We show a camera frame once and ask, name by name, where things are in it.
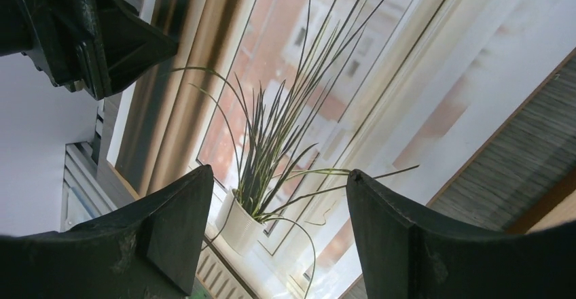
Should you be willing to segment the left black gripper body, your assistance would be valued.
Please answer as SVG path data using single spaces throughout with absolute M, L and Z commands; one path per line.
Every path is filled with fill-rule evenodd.
M 50 0 L 1 0 L 1 55 L 22 54 L 55 87 L 89 90 L 81 63 L 86 36 Z

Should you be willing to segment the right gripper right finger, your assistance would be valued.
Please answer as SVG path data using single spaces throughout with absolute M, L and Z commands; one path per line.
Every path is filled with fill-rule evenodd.
M 348 210 L 369 298 L 574 298 L 575 223 L 510 235 L 438 213 L 355 169 Z

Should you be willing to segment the orange wooden picture frame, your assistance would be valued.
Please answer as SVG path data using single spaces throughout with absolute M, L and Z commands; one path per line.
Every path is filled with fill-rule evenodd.
M 428 208 L 510 235 L 575 223 L 574 53 Z

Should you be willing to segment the plant window photo print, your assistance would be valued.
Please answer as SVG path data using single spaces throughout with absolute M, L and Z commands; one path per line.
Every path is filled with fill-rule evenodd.
M 575 0 L 145 0 L 177 55 L 123 95 L 107 160 L 146 196 L 201 164 L 198 275 L 226 298 L 362 290 L 345 176 L 483 228 L 575 171 Z

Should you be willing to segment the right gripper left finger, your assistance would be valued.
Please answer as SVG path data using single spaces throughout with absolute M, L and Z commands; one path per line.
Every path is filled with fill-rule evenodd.
M 66 232 L 2 236 L 1 297 L 190 297 L 213 184 L 202 165 Z

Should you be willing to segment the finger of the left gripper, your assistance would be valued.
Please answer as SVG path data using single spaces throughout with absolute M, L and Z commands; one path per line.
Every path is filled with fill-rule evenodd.
M 178 43 L 139 18 L 125 0 L 81 0 L 81 69 L 96 100 L 118 94 L 174 56 Z

